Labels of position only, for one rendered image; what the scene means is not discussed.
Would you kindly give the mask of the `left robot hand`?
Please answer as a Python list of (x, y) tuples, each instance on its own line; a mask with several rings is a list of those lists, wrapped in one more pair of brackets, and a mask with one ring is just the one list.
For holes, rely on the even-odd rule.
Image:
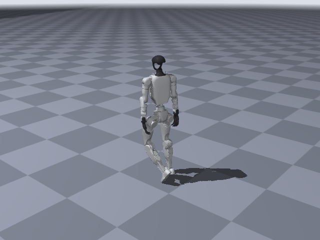
[(146, 134), (148, 134), (148, 135), (150, 135), (150, 132), (148, 132), (146, 129), (147, 129), (147, 127), (146, 127), (146, 118), (145, 117), (142, 117), (142, 121), (141, 121), (141, 123), (142, 123), (142, 126), (143, 126), (143, 129), (145, 130), (145, 133)]

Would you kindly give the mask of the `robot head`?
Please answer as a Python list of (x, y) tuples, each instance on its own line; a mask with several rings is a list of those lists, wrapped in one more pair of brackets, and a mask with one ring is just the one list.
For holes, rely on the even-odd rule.
[[(161, 77), (166, 75), (163, 73), (163, 70), (162, 70), (162, 64), (165, 62), (166, 62), (165, 58), (161, 55), (156, 55), (152, 58), (152, 65), (153, 65), (153, 68), (156, 70), (155, 76)], [(154, 63), (157, 63), (158, 65), (160, 65), (159, 68), (156, 69)]]

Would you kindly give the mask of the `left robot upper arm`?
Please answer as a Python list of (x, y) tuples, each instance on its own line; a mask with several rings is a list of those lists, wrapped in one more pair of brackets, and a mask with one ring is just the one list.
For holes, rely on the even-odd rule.
[(142, 96), (143, 97), (143, 102), (147, 103), (148, 102), (148, 94), (149, 94), (149, 85), (152, 82), (152, 77), (145, 77), (142, 79)]

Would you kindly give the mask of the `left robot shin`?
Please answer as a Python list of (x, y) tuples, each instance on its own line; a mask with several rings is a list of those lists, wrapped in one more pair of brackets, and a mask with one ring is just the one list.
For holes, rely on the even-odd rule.
[(150, 145), (145, 145), (145, 151), (147, 153), (147, 155), (149, 156), (149, 158), (152, 160), (152, 162), (158, 167), (158, 169), (161, 171), (162, 174), (164, 174), (165, 172), (165, 167), (162, 164), (160, 155), (158, 153), (158, 151), (152, 150), (152, 148), (150, 147)]

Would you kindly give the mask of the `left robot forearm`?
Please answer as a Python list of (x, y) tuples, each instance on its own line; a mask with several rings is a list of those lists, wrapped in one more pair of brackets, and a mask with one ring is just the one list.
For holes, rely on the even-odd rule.
[(141, 121), (142, 121), (142, 118), (145, 117), (145, 120), (147, 120), (147, 104), (144, 104), (144, 99), (143, 97), (140, 97), (139, 98), (139, 102), (140, 102), (140, 107), (141, 107), (141, 110), (140, 110), (140, 114), (141, 114)]

